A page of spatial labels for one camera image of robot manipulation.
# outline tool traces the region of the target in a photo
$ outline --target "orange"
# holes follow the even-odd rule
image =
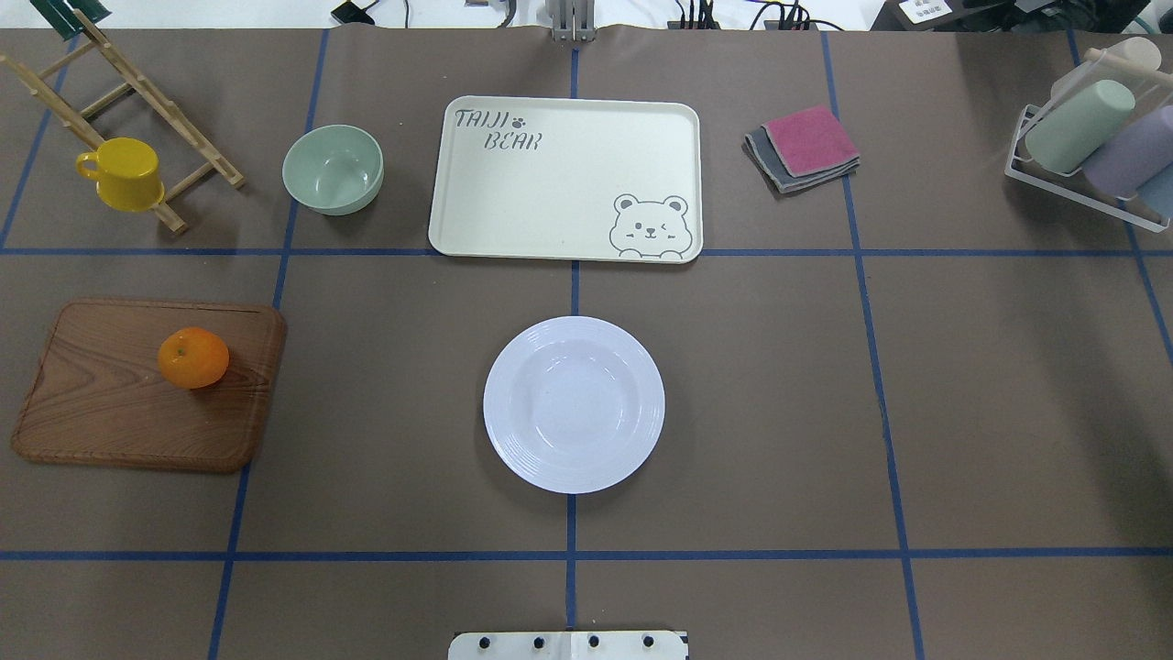
[[[203,327],[184,327],[158,348],[158,370],[179,388],[206,388],[228,372],[228,346]]]

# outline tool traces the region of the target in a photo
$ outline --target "mint green bowl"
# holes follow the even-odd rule
[[[382,149],[374,137],[338,123],[316,128],[290,147],[282,181],[301,205],[323,215],[346,215],[379,193],[382,170]]]

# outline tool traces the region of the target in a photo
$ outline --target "white plate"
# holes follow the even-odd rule
[[[635,338],[564,315],[514,338],[489,370],[484,427],[518,477],[589,494],[636,471],[664,426],[664,383]]]
[[[692,260],[700,120],[680,103],[461,96],[445,110],[428,239],[459,256]]]

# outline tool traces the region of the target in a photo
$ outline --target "beige cup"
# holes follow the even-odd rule
[[[144,211],[163,200],[158,156],[134,137],[107,140],[96,151],[77,156],[77,173],[97,182],[97,196],[111,209]]]

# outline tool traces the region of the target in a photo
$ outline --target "wooden cutting board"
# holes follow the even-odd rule
[[[183,390],[158,347],[197,325],[229,348],[218,383]],[[264,433],[285,320],[266,305],[80,298],[61,309],[12,437],[39,463],[233,472]]]

